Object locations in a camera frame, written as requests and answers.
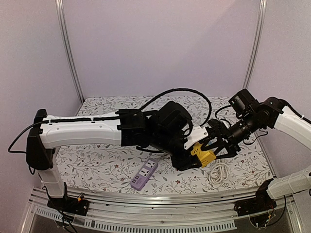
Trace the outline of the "yellow cube socket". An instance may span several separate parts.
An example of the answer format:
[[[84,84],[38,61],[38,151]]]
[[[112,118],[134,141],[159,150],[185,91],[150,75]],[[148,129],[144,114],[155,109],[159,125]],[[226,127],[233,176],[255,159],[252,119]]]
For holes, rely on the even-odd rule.
[[[192,156],[196,156],[199,161],[201,162],[201,167],[206,167],[208,164],[216,160],[216,156],[213,152],[213,150],[202,150],[201,146],[203,144],[200,144],[199,142],[195,143],[193,145],[193,149],[191,151]]]

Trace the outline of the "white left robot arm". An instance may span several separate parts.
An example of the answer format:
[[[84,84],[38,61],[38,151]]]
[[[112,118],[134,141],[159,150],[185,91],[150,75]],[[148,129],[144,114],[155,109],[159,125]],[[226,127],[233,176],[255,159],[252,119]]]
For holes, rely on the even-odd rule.
[[[179,170],[200,165],[191,154],[195,143],[208,135],[204,126],[195,125],[182,108],[143,112],[121,109],[97,116],[59,117],[37,111],[26,140],[26,162],[36,169],[53,202],[62,211],[72,207],[66,184],[55,165],[54,153],[61,146],[109,144],[153,146],[168,152]]]

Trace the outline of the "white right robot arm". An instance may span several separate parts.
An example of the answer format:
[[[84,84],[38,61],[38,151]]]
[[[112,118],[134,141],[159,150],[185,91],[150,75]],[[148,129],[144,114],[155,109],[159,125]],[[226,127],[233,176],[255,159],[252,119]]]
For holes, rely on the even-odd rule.
[[[226,149],[227,154],[222,155],[222,158],[234,157],[240,151],[240,142],[248,139],[255,131],[267,128],[288,135],[308,149],[311,147],[310,122],[298,114],[287,101],[269,97],[264,102],[258,102],[253,97],[236,95],[229,103],[236,112],[238,122],[227,128],[219,120],[210,120],[207,135],[201,139],[202,150],[215,149],[219,152]],[[264,193],[252,199],[251,207],[256,212],[261,212],[270,204],[270,199],[310,188],[311,168],[308,166],[288,176],[268,181]]]

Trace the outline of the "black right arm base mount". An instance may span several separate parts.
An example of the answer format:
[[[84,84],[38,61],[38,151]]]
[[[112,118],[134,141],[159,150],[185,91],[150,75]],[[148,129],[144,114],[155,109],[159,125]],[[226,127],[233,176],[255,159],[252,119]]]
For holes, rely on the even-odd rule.
[[[239,200],[234,203],[234,211],[238,216],[255,214],[276,207],[276,201],[267,193],[268,185],[273,179],[268,179],[258,188],[253,198]]]

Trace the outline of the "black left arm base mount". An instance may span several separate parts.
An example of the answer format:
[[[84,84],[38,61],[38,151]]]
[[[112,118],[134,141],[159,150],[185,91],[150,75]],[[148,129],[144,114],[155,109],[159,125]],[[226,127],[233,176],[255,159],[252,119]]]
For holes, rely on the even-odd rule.
[[[90,202],[85,199],[85,194],[81,192],[77,197],[68,196],[68,187],[64,182],[64,194],[61,198],[52,198],[46,189],[48,196],[47,206],[57,210],[58,212],[66,212],[80,216],[86,216]]]

